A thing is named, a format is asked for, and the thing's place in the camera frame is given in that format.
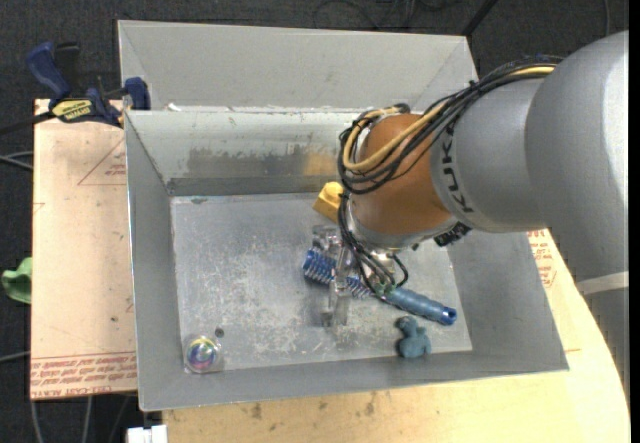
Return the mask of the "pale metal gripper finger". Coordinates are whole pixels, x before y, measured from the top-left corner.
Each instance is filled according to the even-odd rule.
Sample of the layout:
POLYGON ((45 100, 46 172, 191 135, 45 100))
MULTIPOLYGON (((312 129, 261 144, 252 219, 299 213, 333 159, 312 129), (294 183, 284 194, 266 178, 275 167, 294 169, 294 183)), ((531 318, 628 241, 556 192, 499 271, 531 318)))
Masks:
POLYGON ((315 225, 311 240, 311 279, 329 283, 347 277, 347 248, 335 226, 315 225))
POLYGON ((328 304, 321 313, 324 327, 342 327, 349 321, 350 305, 353 300, 352 289, 346 277, 337 277, 329 281, 328 304))

